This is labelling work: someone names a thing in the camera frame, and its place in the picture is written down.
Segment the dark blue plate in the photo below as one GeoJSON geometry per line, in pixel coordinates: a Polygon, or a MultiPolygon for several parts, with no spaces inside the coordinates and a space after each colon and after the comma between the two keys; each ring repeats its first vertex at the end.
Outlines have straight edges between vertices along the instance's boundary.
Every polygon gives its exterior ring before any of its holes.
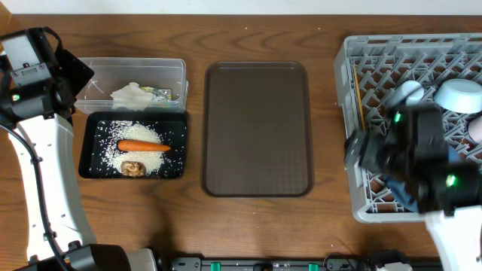
{"type": "MultiPolygon", "coordinates": [[[[450,163],[458,163],[462,161],[462,158],[457,154],[456,150],[448,147],[448,158],[450,163]]],[[[411,195],[405,190],[405,183],[399,181],[389,175],[385,177],[386,187],[391,190],[394,199],[399,202],[404,208],[411,212],[418,213],[418,203],[416,201],[411,202],[411,195]]]]}

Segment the light blue cup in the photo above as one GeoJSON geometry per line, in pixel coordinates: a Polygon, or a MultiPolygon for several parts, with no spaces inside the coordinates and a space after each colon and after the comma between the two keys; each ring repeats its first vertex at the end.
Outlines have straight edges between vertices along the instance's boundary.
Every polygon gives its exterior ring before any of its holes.
{"type": "Polygon", "coordinates": [[[421,83],[417,81],[405,81],[399,85],[386,101],[388,108],[396,105],[416,105],[424,97],[425,89],[421,83]]]}

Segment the white pink cup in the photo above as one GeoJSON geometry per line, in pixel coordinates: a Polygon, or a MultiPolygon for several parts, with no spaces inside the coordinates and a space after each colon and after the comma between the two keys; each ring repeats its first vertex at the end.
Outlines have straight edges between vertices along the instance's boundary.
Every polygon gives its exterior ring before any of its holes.
{"type": "Polygon", "coordinates": [[[468,134],[478,144],[482,143],[482,117],[478,117],[468,125],[468,134]]]}

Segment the light blue bowl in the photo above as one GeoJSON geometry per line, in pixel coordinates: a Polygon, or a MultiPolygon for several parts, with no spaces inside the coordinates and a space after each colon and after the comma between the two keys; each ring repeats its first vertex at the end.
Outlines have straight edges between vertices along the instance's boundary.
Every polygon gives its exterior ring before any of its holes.
{"type": "Polygon", "coordinates": [[[481,111],[481,85],[466,79],[443,82],[434,97],[442,108],[461,114],[481,111]]]}

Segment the wooden chopstick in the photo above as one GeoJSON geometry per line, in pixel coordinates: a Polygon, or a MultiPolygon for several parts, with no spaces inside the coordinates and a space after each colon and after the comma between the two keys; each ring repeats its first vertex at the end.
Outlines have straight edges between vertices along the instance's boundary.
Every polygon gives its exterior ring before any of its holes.
{"type": "Polygon", "coordinates": [[[352,63],[352,68],[353,68],[353,77],[355,81],[355,90],[356,90],[356,96],[357,96],[357,103],[358,103],[358,113],[360,117],[360,123],[361,123],[361,128],[364,132],[367,131],[366,124],[365,124],[365,116],[363,113],[363,104],[362,104],[362,98],[361,98],[361,93],[360,93],[360,88],[359,88],[359,83],[358,83],[358,74],[357,74],[357,67],[355,62],[352,63]]]}

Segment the white rice pile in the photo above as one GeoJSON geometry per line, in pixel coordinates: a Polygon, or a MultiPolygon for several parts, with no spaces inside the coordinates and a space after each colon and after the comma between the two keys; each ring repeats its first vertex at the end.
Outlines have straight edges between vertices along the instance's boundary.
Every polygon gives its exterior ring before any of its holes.
{"type": "Polygon", "coordinates": [[[178,178],[184,172],[187,126],[183,121],[102,120],[93,137],[90,164],[91,178],[133,178],[123,176],[123,161],[143,163],[146,176],[138,178],[178,178]],[[121,151],[121,140],[154,142],[171,147],[165,152],[121,151]]]}

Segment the white tissue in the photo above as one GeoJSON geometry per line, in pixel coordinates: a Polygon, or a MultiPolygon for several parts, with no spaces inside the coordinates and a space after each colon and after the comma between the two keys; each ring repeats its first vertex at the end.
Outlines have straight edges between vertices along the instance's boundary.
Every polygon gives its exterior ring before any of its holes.
{"type": "Polygon", "coordinates": [[[113,101],[113,109],[126,108],[141,111],[153,100],[154,95],[144,91],[139,84],[131,82],[125,87],[114,91],[110,97],[113,101]]]}

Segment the orange carrot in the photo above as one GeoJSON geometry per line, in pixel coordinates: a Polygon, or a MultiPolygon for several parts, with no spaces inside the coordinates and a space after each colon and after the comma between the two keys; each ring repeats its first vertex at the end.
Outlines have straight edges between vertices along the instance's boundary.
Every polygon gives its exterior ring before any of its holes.
{"type": "Polygon", "coordinates": [[[154,142],[144,142],[139,140],[121,140],[117,147],[121,151],[140,151],[140,152],[165,152],[170,151],[171,147],[154,142]]]}

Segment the green snack wrapper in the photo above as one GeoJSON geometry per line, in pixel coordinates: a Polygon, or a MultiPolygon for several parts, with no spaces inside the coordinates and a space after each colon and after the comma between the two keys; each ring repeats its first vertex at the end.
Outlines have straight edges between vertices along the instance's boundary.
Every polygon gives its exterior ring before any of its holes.
{"type": "Polygon", "coordinates": [[[155,102],[166,102],[172,100],[172,93],[171,90],[165,89],[157,89],[154,87],[142,87],[146,93],[150,93],[153,98],[152,100],[155,102]]]}

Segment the brown mushroom piece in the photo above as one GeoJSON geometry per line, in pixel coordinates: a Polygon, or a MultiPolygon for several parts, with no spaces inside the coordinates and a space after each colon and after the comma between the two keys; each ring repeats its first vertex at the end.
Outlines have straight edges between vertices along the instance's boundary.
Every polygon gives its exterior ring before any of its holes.
{"type": "Polygon", "coordinates": [[[144,177],[147,169],[143,163],[134,161],[123,161],[120,165],[120,170],[123,176],[127,177],[144,177]]]}

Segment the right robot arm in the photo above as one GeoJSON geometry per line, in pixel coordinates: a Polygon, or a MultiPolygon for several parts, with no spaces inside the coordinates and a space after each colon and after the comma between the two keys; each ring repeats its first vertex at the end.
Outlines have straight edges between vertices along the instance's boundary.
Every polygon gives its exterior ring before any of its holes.
{"type": "Polygon", "coordinates": [[[386,135],[355,130],[345,163],[404,183],[445,270],[481,268],[481,173],[473,162],[451,163],[442,113],[433,105],[397,106],[386,135]]]}

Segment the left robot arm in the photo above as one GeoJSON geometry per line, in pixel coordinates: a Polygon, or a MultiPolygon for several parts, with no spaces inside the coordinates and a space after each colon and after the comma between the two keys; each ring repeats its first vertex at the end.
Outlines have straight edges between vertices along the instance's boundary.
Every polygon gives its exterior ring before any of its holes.
{"type": "Polygon", "coordinates": [[[49,27],[1,37],[1,128],[14,146],[29,222],[26,270],[157,270],[150,248],[127,253],[96,241],[75,172],[72,115],[94,76],[49,27]]]}

